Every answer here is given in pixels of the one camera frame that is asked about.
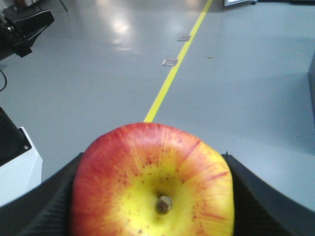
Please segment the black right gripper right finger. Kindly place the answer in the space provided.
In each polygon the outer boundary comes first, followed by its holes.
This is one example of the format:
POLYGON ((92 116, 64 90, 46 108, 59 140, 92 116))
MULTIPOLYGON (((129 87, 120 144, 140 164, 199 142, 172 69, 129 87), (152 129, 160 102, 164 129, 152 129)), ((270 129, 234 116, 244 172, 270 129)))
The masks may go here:
POLYGON ((315 213, 225 153, 233 178, 235 236, 313 236, 315 213))

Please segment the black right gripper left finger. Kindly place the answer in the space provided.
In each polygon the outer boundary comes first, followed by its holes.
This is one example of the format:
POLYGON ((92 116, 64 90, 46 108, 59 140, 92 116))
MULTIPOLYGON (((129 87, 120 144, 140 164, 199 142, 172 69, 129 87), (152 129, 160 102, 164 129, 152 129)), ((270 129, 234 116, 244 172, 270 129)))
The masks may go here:
POLYGON ((2 236, 67 236, 72 184, 80 153, 38 187, 0 208, 2 236))

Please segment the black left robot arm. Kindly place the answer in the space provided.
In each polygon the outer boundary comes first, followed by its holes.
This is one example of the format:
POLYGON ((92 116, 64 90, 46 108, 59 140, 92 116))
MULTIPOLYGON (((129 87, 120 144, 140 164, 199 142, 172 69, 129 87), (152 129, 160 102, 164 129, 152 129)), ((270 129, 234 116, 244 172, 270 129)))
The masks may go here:
MULTIPOLYGON (((49 10, 0 18, 0 57, 24 57, 54 17, 49 10)), ((42 159, 25 128, 0 112, 0 233, 3 236, 67 236, 76 156, 46 181, 42 159)))

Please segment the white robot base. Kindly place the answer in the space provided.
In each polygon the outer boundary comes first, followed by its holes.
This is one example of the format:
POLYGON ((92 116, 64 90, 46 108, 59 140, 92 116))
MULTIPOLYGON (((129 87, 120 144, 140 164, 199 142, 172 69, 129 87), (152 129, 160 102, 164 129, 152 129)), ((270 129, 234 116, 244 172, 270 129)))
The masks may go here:
POLYGON ((0 168, 0 205, 25 195, 42 183, 43 160, 24 127, 19 128, 29 147, 0 168))

